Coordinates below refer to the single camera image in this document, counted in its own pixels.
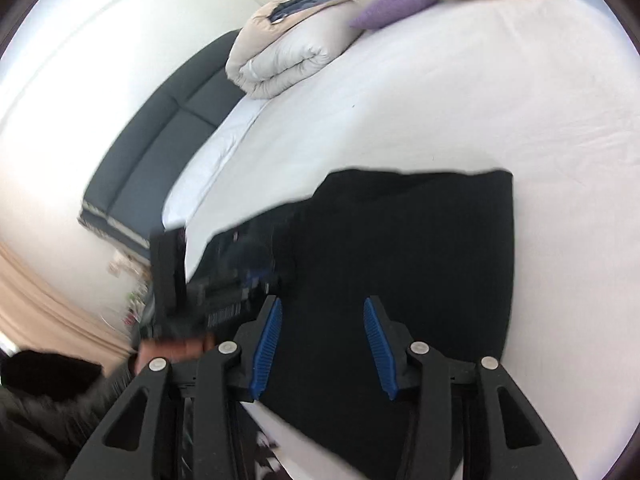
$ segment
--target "gray headboard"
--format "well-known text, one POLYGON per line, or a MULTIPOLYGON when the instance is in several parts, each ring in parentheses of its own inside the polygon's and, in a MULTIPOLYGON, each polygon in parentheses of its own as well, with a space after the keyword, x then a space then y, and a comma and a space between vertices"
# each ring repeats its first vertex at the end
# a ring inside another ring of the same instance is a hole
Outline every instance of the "gray headboard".
POLYGON ((129 121, 91 179, 79 222, 148 261, 151 232, 182 170, 244 92, 226 78, 237 31, 182 65, 129 121))

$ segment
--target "white bed sheet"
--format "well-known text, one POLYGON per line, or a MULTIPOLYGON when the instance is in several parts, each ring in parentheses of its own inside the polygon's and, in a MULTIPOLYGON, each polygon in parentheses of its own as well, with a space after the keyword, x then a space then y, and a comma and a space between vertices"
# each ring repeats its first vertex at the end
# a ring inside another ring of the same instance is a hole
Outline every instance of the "white bed sheet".
POLYGON ((640 420, 640 60, 577 0, 474 0, 358 40, 271 101, 188 225, 207 241, 349 166, 514 175, 504 365, 581 480, 640 420))
POLYGON ((165 227, 184 225, 191 220, 220 171, 268 102, 268 99, 243 97, 200 147, 164 201, 162 224, 165 227))

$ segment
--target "purple pillow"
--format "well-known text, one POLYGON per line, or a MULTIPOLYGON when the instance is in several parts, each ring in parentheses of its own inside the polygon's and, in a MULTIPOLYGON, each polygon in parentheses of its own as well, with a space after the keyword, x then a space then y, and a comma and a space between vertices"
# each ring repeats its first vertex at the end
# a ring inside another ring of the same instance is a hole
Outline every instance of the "purple pillow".
POLYGON ((353 28, 382 28, 431 7, 438 0, 373 0, 351 20, 353 28))

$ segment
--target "silver screw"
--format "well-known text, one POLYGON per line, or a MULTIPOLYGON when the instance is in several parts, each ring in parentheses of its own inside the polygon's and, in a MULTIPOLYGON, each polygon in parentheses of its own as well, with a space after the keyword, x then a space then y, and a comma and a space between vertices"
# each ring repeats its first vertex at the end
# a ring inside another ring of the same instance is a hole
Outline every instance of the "silver screw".
POLYGON ((411 352, 418 355, 426 354, 429 351, 429 345, 422 341, 414 341, 413 343, 411 343, 411 346, 409 346, 409 348, 411 349, 411 352))
POLYGON ((498 359, 491 356, 483 357, 480 364, 487 370, 495 370, 498 367, 498 359))
POLYGON ((221 354, 232 354, 236 350, 238 350, 238 345, 233 341, 225 341, 223 343, 220 343, 220 345, 218 346, 218 351, 221 354))
POLYGON ((152 372, 159 372, 160 370, 164 370, 166 366, 166 361, 161 357, 156 357, 149 363, 149 369, 152 372))

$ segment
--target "curtain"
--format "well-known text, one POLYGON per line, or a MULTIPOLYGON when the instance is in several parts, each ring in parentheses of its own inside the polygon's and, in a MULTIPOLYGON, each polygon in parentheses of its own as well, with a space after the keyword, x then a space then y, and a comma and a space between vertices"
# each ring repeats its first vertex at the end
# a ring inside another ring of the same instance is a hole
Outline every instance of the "curtain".
POLYGON ((70 304, 0 242, 0 332, 21 349, 100 363, 106 373, 127 355, 127 341, 70 304))

